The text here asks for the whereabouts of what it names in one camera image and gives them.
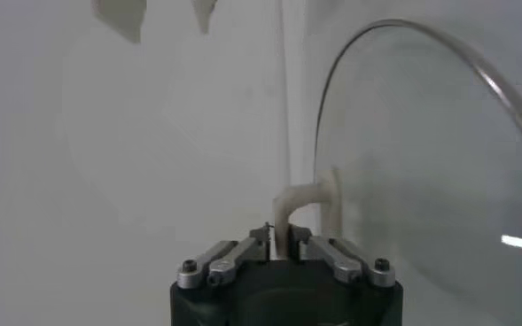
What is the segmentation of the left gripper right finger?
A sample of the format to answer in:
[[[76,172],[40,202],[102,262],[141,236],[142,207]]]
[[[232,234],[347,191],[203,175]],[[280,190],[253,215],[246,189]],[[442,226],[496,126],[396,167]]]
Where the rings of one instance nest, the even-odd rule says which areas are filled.
[[[287,240],[290,259],[322,261],[341,283],[353,284],[363,280],[378,288],[395,286],[395,269],[388,259],[372,259],[346,239],[314,236],[310,229],[291,224]]]

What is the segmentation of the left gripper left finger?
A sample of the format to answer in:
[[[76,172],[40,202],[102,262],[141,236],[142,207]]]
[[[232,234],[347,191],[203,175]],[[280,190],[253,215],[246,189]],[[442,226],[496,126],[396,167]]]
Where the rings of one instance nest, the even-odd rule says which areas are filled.
[[[241,241],[220,241],[196,258],[184,260],[177,270],[176,285],[181,289],[198,289],[209,285],[233,283],[245,262],[267,262],[270,259],[270,229],[265,223],[249,231]]]

